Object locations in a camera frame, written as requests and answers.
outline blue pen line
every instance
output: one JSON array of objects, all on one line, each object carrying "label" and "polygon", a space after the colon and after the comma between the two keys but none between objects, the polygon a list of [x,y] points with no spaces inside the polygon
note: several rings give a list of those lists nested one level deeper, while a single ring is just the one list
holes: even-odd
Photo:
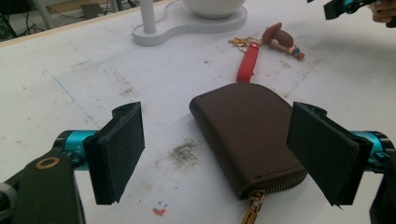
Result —
[{"label": "blue pen line", "polygon": [[72,101],[78,106],[78,108],[85,114],[85,116],[88,117],[88,119],[90,121],[92,121],[97,128],[100,128],[99,124],[96,123],[95,120],[93,120],[93,118],[87,113],[87,111],[84,110],[84,108],[76,101],[76,99],[72,96],[72,94],[70,94],[70,92],[64,87],[64,85],[62,85],[62,83],[54,76],[51,76],[53,78],[53,80],[56,81],[56,83],[58,83],[58,85],[62,88],[62,90],[64,90],[64,92],[66,92],[66,94],[70,97],[70,99],[72,99]]}]

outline red paint mark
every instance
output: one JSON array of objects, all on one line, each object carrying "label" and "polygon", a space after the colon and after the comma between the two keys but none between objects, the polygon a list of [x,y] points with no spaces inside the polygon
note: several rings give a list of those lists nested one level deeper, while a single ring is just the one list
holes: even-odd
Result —
[{"label": "red paint mark", "polygon": [[165,212],[166,212],[166,209],[161,209],[161,210],[158,210],[157,208],[153,208],[152,209],[152,212],[156,215],[156,216],[159,216],[159,217],[161,217]]}]

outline wallet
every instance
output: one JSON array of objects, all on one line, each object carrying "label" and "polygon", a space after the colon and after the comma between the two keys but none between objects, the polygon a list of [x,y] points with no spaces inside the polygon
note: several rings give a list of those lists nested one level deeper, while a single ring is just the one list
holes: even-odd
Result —
[{"label": "wallet", "polygon": [[250,198],[256,215],[264,195],[306,177],[287,147],[291,106],[273,91],[234,83],[194,97],[190,111],[235,196]]}]

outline white lamp base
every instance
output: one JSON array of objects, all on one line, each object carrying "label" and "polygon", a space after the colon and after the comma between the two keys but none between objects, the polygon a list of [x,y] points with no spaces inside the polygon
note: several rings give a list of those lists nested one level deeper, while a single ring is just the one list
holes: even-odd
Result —
[{"label": "white lamp base", "polygon": [[197,16],[180,0],[165,7],[163,17],[156,21],[156,32],[146,34],[143,24],[134,28],[134,42],[142,46],[161,45],[175,35],[219,34],[241,28],[247,21],[248,12],[238,8],[224,19],[206,19]]}]

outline human hand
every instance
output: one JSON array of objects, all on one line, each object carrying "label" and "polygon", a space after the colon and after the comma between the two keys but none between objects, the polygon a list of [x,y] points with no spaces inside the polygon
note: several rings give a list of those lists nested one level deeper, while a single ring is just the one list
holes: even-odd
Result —
[{"label": "human hand", "polygon": [[396,18],[396,0],[376,1],[369,8],[373,11],[373,21],[390,22],[392,17]]}]

